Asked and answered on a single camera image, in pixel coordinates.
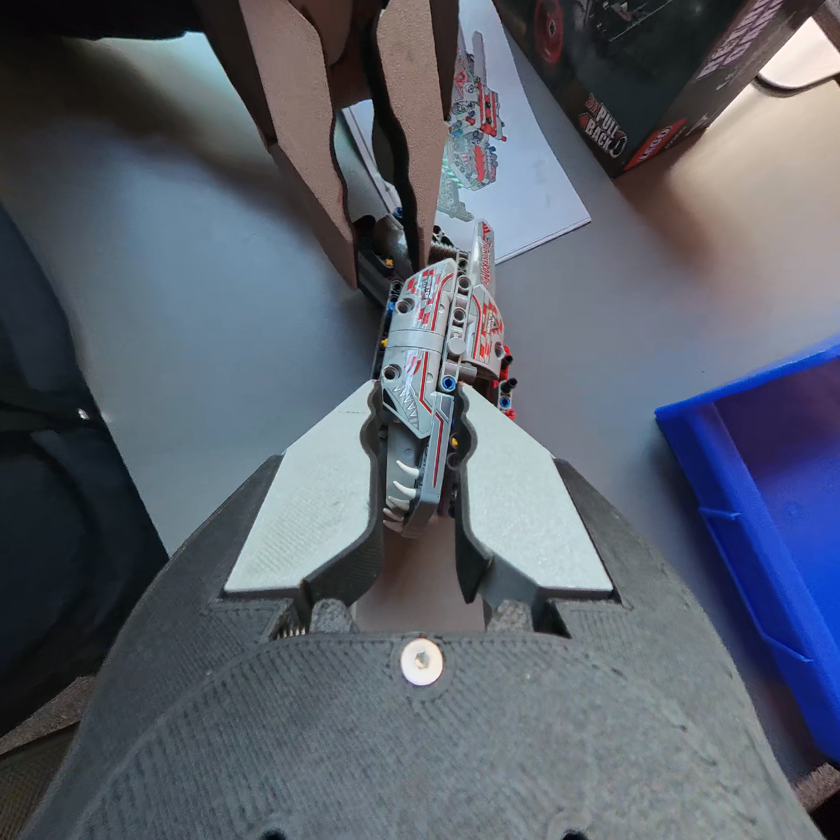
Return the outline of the black lego box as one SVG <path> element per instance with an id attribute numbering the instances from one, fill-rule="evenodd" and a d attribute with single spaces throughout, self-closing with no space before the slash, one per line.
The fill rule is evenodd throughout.
<path id="1" fill-rule="evenodd" d="M 496 1 L 612 179 L 707 129 L 818 1 Z"/>

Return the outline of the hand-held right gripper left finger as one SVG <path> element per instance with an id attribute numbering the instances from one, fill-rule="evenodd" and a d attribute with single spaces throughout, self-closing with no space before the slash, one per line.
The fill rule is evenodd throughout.
<path id="1" fill-rule="evenodd" d="M 226 596 L 357 602 L 370 590 L 384 543 L 381 410 L 367 381 L 286 449 Z"/>

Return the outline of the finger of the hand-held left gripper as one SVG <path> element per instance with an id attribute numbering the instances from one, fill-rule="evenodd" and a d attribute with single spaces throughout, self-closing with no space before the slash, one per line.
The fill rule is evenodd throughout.
<path id="1" fill-rule="evenodd" d="M 374 160 L 402 208 L 408 257 L 429 261 L 459 31 L 457 1 L 373 2 L 366 78 Z"/>
<path id="2" fill-rule="evenodd" d="M 195 1 L 194 6 L 311 231 L 354 289 L 355 234 L 333 147 L 336 108 L 310 2 Z"/>

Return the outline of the blue plastic bin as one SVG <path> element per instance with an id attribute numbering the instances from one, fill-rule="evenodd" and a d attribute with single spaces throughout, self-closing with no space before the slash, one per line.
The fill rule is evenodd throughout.
<path id="1" fill-rule="evenodd" d="M 838 335 L 654 414 L 816 747 L 838 764 Z"/>

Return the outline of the person's dark clothing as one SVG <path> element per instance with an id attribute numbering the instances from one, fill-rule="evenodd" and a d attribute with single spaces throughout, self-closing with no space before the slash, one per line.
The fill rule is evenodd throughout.
<path id="1" fill-rule="evenodd" d="M 1 732 L 93 674 L 169 557 L 1 209 Z"/>

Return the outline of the grey and red lego model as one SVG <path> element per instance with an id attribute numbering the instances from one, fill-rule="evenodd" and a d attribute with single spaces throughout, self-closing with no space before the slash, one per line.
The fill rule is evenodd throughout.
<path id="1" fill-rule="evenodd" d="M 454 514 L 458 386 L 516 417 L 517 380 L 495 300 L 495 232 L 478 220 L 463 249 L 435 226 L 430 262 L 413 271 L 400 214 L 363 216 L 355 227 L 360 288 L 384 308 L 373 364 L 383 400 L 383 519 L 416 539 L 433 515 Z"/>

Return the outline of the lego instruction booklet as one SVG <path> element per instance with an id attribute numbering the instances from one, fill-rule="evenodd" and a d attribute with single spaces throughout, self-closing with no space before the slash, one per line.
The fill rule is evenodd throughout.
<path id="1" fill-rule="evenodd" d="M 533 114 L 492 2 L 458 2 L 451 100 L 434 227 L 467 248 L 484 219 L 503 261 L 590 221 Z M 374 158 L 373 102 L 344 114 L 385 206 L 397 209 Z"/>

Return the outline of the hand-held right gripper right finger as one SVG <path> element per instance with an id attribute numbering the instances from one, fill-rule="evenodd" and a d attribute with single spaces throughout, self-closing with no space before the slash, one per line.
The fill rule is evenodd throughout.
<path id="1" fill-rule="evenodd" d="M 465 602 L 601 600 L 613 582 L 550 451 L 458 389 L 455 568 Z"/>

